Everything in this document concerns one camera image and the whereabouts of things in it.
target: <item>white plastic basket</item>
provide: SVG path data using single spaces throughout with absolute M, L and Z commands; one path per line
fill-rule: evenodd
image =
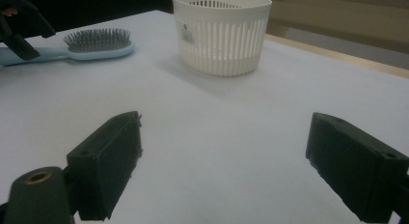
M 271 0 L 173 0 L 180 55 L 196 70 L 237 76 L 255 70 Z

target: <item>hole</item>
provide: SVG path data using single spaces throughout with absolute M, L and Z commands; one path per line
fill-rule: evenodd
M 41 183 L 41 182 L 45 182 L 47 179 L 49 179 L 51 177 L 51 173 L 50 172 L 39 172 L 37 174 L 32 175 L 31 177 L 29 177 L 26 180 L 27 184 L 37 184 L 37 183 Z

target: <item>light blue hairbrush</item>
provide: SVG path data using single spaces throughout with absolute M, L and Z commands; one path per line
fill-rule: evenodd
M 134 46 L 129 37 L 130 32 L 124 29 L 78 31 L 64 37 L 64 42 L 68 47 L 36 48 L 41 56 L 30 61 L 24 61 L 7 47 L 2 47 L 0 48 L 0 65 L 11 66 L 62 57 L 77 61 L 121 57 L 133 51 Z

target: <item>hairbrush bristles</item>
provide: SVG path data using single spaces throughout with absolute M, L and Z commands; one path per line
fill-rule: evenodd
M 64 37 L 71 52 L 109 51 L 131 44 L 130 32 L 124 29 L 94 29 L 78 31 Z

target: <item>white table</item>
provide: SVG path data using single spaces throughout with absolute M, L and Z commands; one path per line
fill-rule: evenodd
M 409 155 L 407 78 L 271 41 L 255 72 L 214 77 L 181 61 L 171 14 L 83 29 L 110 27 L 131 31 L 132 55 L 0 69 L 0 203 L 16 178 L 66 167 L 70 150 L 130 110 L 143 116 L 144 154 L 110 224 L 360 223 L 305 158 L 315 111 Z M 68 33 L 28 41 L 61 46 Z

